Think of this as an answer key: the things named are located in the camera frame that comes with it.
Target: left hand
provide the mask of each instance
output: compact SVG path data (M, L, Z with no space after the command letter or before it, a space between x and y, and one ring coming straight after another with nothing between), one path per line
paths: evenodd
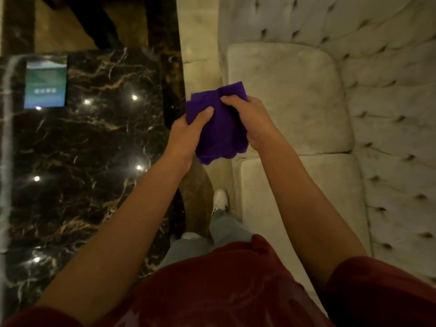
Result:
M163 156L181 163L184 175L191 168L192 158L200 140L201 130L212 118L213 114L213 107L208 107L197 115L192 124L188 125L186 115L183 115L171 127L170 138L168 139Z

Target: right hand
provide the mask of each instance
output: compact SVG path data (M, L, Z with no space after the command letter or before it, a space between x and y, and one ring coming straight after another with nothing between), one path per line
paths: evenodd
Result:
M281 136L262 101L258 98L248 96L247 102L236 95L231 95L221 97L221 102L231 105L239 112L241 121L247 129L248 142L256 151L259 152L267 146L271 138Z

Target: red shirt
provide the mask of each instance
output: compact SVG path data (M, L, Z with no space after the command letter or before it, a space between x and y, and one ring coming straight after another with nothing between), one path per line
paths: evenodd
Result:
M320 299L331 321L254 235L160 269L95 326L436 326L436 289L373 258L340 264ZM4 326L80 323L32 307Z

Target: hand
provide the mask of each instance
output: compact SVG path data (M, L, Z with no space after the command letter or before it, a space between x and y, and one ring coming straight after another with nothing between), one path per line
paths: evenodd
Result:
M262 101L258 98L248 96L247 102L232 95L221 97L221 102L231 105L239 112L241 121L247 129L248 142L258 152L268 145L271 137L281 136Z
M186 115L183 115L171 127L170 138L168 139L163 156L181 163L184 174L191 168L192 158L200 140L201 130L212 118L213 114L214 108L208 107L197 115L192 124L188 125Z

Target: red sleeve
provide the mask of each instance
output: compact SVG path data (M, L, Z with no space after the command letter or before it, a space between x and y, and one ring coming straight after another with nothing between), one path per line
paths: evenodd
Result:
M48 307L30 307L6 320L2 327L82 327L69 315Z
M374 258L341 263L322 302L338 327L436 326L436 289Z

